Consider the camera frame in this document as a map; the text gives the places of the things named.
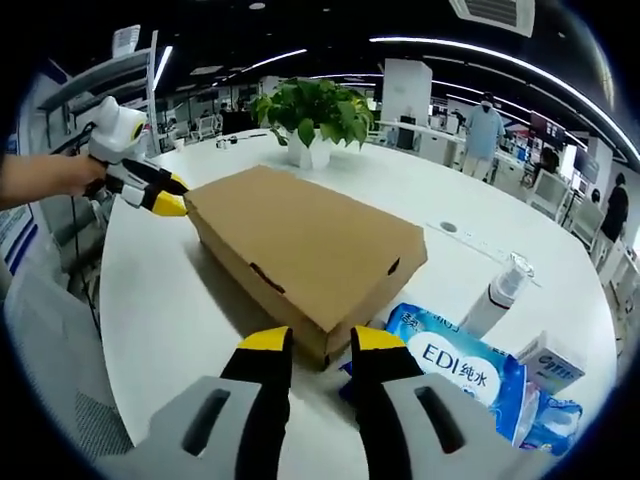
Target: cardboard box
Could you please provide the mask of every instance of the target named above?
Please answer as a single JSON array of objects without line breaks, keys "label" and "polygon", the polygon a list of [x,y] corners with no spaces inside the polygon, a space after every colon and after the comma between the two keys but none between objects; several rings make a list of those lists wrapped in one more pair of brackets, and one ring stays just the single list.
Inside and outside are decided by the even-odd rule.
[{"label": "cardboard box", "polygon": [[527,380],[555,395],[584,375],[584,358],[546,330],[518,354],[518,362],[527,367]]},{"label": "cardboard box", "polygon": [[185,201],[202,243],[325,364],[427,261],[421,227],[267,167]]}]

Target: white bottle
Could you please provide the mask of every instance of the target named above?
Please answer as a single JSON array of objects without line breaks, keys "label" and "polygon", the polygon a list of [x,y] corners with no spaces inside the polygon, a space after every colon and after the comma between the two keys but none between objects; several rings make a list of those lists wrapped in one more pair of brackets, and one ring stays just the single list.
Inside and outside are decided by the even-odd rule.
[{"label": "white bottle", "polygon": [[511,253],[505,269],[494,278],[460,323],[460,328],[482,338],[509,311],[522,289],[533,278],[527,259]]}]

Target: blue plastic packaging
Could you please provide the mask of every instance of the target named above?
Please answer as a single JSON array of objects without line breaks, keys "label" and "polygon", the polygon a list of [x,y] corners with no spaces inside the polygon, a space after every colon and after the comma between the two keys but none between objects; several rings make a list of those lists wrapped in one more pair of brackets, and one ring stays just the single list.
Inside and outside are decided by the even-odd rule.
[{"label": "blue plastic packaging", "polygon": [[577,403],[557,400],[544,390],[539,390],[536,416],[520,448],[563,455],[575,441],[581,417],[582,407]]},{"label": "blue plastic packaging", "polygon": [[524,399],[526,370],[518,361],[439,315],[401,303],[386,330],[399,336],[425,373],[439,373],[484,404],[496,431],[513,442]]}]

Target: office chair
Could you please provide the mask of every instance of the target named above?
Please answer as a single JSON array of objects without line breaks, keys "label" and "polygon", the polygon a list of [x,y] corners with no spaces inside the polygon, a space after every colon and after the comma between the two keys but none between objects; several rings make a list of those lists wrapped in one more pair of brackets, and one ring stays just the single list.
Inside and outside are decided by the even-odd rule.
[{"label": "office chair", "polygon": [[215,135],[214,130],[214,117],[204,117],[198,120],[198,129],[195,132],[191,132],[191,138],[193,140],[197,140],[198,142],[202,141],[205,137]]},{"label": "office chair", "polygon": [[541,169],[527,199],[527,205],[557,222],[569,191],[569,185],[560,177]]},{"label": "office chair", "polygon": [[25,263],[3,306],[24,374],[50,420],[90,460],[133,448],[89,307]]},{"label": "office chair", "polygon": [[604,212],[598,205],[585,198],[571,219],[569,232],[576,236],[591,253],[593,244],[604,221]]}]

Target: white round table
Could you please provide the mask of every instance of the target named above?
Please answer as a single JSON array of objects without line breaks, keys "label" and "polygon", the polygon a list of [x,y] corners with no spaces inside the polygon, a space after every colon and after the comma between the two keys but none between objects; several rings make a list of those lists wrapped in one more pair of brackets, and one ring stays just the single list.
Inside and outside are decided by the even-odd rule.
[{"label": "white round table", "polygon": [[[493,187],[383,147],[336,151],[321,171],[289,167],[285,158],[286,149],[268,135],[228,150],[205,141],[158,160],[191,188],[256,164],[289,169],[424,226],[429,260],[403,293],[453,322],[500,271],[500,257],[525,255],[536,283],[485,339],[517,354],[545,329],[582,352],[586,375],[559,396],[584,407],[582,429],[596,416],[616,377],[615,337],[603,289],[578,240]],[[458,227],[457,236],[439,227],[443,221]],[[188,218],[157,217],[121,199],[107,231],[100,310],[111,387],[134,444],[169,400],[203,375],[218,376],[244,336],[275,326],[212,260]],[[279,477],[368,478],[349,409],[323,393],[318,378],[294,368]]]}]

